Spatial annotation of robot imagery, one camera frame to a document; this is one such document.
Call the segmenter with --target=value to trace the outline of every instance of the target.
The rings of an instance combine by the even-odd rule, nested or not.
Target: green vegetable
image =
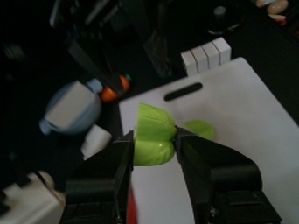
[[[215,138],[215,128],[214,126],[200,120],[188,121],[184,123],[184,127],[188,131],[195,133],[197,136],[211,140]]]
[[[175,122],[163,109],[139,104],[135,132],[135,165],[161,165],[173,157]]]

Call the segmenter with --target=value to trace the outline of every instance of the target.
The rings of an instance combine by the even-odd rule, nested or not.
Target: orange part
[[[120,75],[120,80],[127,91],[131,85],[124,75]],[[103,102],[112,102],[117,98],[117,94],[109,87],[104,87],[99,97]]]
[[[136,201],[133,190],[129,190],[129,199],[128,199],[128,224],[137,224],[136,221]]]

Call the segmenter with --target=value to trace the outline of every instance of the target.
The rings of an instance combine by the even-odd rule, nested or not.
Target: white plastic block
[[[76,122],[93,101],[95,94],[76,81],[44,118],[53,126],[65,130]]]
[[[220,52],[216,46],[209,42],[201,46],[203,51],[208,56],[209,68],[216,67],[220,64]]]
[[[200,73],[209,68],[208,57],[207,57],[207,54],[203,51],[200,46],[192,48],[191,52],[192,52],[193,58],[195,58],[196,63],[197,63],[197,72]]]
[[[81,153],[84,155],[84,160],[92,157],[97,152],[100,152],[108,145],[111,140],[111,134],[101,129],[96,124],[93,124],[87,136],[84,144],[81,145]]]
[[[223,64],[228,62],[231,57],[231,48],[227,41],[224,40],[224,38],[216,38],[215,40],[212,40],[212,44],[219,49],[219,63]]]
[[[0,216],[0,224],[57,224],[63,205],[35,174],[24,187],[17,184],[4,189],[4,203],[11,207]]]
[[[181,61],[188,76],[197,74],[197,65],[192,56],[192,51],[185,51],[181,53]]]

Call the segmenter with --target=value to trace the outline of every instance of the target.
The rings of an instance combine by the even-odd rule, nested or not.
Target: cutting board handle hole
[[[183,87],[183,88],[172,91],[171,93],[165,94],[163,99],[167,102],[169,102],[169,101],[175,100],[176,98],[179,98],[187,94],[191,94],[192,92],[195,92],[200,89],[201,89],[201,84],[199,82],[196,82],[196,83],[191,84],[189,86]]]

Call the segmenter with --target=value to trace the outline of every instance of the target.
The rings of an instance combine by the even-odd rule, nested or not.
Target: white cutting board
[[[201,90],[164,101],[165,94],[195,82],[201,83]],[[124,133],[136,126],[139,102],[165,109],[180,127],[195,119],[215,126],[215,142],[256,162],[263,191],[283,218],[282,223],[298,224],[299,129],[246,60],[234,59],[121,101]],[[193,223],[183,174],[177,170],[176,159],[156,167],[135,167],[132,183],[140,224]]]

